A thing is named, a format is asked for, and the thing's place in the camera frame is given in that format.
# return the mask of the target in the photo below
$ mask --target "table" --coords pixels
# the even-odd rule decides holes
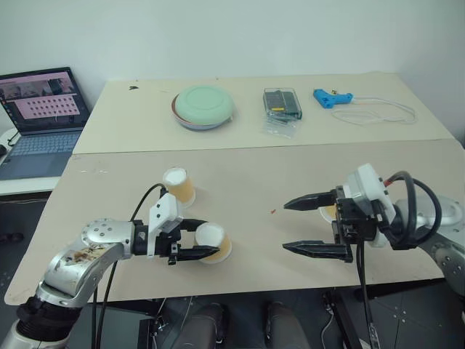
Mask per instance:
[[[0,136],[0,144],[10,151],[11,147],[8,145],[8,139],[11,139],[16,133],[16,129],[9,129]],[[14,138],[13,144],[21,137],[18,135]],[[5,155],[0,159],[0,164],[7,157]],[[44,191],[52,191],[58,183],[60,177],[42,177],[42,178],[25,178],[21,180],[0,180],[0,196],[25,194],[25,193],[39,193]]]
[[[232,122],[208,132],[181,127],[171,111],[173,98],[186,87],[210,84],[226,89],[238,112]],[[291,139],[262,131],[263,90],[292,87],[303,119]],[[360,127],[331,116],[311,96],[313,89],[338,89],[355,96],[373,95],[409,105],[418,114],[414,125],[397,123]],[[405,116],[392,106],[370,105],[383,115]],[[110,81],[92,111],[74,153],[117,153],[198,149],[255,148],[397,140],[451,139],[452,135],[393,73],[355,75],[276,76],[152,81]]]
[[[232,254],[218,265],[192,261],[171,267],[166,259],[133,257],[118,264],[110,300],[356,285],[355,264],[310,259],[281,247],[301,239],[332,241],[331,227],[318,212],[282,207],[297,196],[342,184],[366,162],[382,177],[405,169],[436,193],[464,204],[464,152],[452,139],[73,155],[5,301],[25,302],[49,261],[79,236],[88,221],[128,220],[146,189],[172,166],[186,168],[197,188],[197,199],[185,217],[225,227]],[[405,198],[404,190],[401,184],[389,187],[393,201]],[[140,210],[139,218],[145,222],[156,197]],[[185,233],[183,246],[192,242],[193,235]],[[365,264],[369,284],[442,276],[420,249],[367,247]],[[106,273],[102,289],[107,279]]]

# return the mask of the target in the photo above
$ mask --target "white wall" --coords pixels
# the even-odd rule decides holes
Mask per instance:
[[[1,0],[0,43],[0,73],[69,65],[89,106],[107,80],[396,71],[464,140],[464,0]]]

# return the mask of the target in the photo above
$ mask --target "white paper cup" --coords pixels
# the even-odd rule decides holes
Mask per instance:
[[[336,205],[323,206],[319,210],[326,222],[331,223],[336,220]]]
[[[163,175],[163,184],[176,196],[183,208],[186,209],[194,203],[195,189],[185,169],[172,167],[166,171]]]
[[[219,247],[219,251],[200,261],[206,264],[220,263],[229,257],[233,250],[233,245],[229,236],[221,225],[206,222],[200,225],[195,231],[195,243],[199,246]]]

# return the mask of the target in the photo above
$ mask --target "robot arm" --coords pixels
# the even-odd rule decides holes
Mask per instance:
[[[398,174],[410,177],[406,172]],[[428,187],[413,179],[412,184],[415,182],[423,189],[426,187],[439,204],[435,206],[430,197],[416,198],[414,192],[410,202],[401,200],[393,204],[387,185],[396,179],[383,181],[373,167],[366,164],[349,175],[345,184],[330,192],[291,200],[284,205],[285,209],[307,211],[336,205],[336,219],[331,224],[335,243],[296,241],[284,244],[283,247],[308,257],[337,258],[352,262],[350,245],[359,241],[368,241],[374,247],[383,247],[389,242],[393,249],[419,246],[437,263],[451,288],[464,296],[463,208],[449,198],[437,199]]]
[[[103,273],[132,255],[168,257],[169,265],[198,260],[219,251],[212,246],[182,249],[181,230],[195,231],[205,221],[184,220],[179,202],[164,194],[150,209],[148,225],[104,218],[87,224],[81,236],[50,262],[36,294],[22,304],[0,349],[65,348]]]

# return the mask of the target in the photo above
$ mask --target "black mount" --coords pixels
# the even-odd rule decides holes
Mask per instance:
[[[371,202],[373,214],[365,214],[355,203],[353,198],[346,198],[342,186],[337,186],[325,193],[308,194],[295,198],[284,205],[285,209],[310,211],[322,206],[336,205],[336,219],[331,223],[334,244],[323,241],[296,241],[284,244],[283,247],[291,252],[303,254],[313,258],[334,258],[345,262],[353,262],[351,244],[359,241],[372,241],[376,232],[382,233],[396,230],[389,224],[384,213],[384,207],[378,200]],[[399,220],[393,224],[401,225]]]
[[[193,246],[191,249],[182,249],[181,244],[177,243],[181,240],[181,230],[195,231],[199,225],[205,222],[205,220],[186,219],[169,232],[160,232],[155,240],[155,255],[168,257],[168,264],[175,265],[180,261],[200,260],[218,252],[218,247]],[[134,225],[133,253],[135,255],[146,255],[148,226],[144,225],[141,220],[135,220]]]

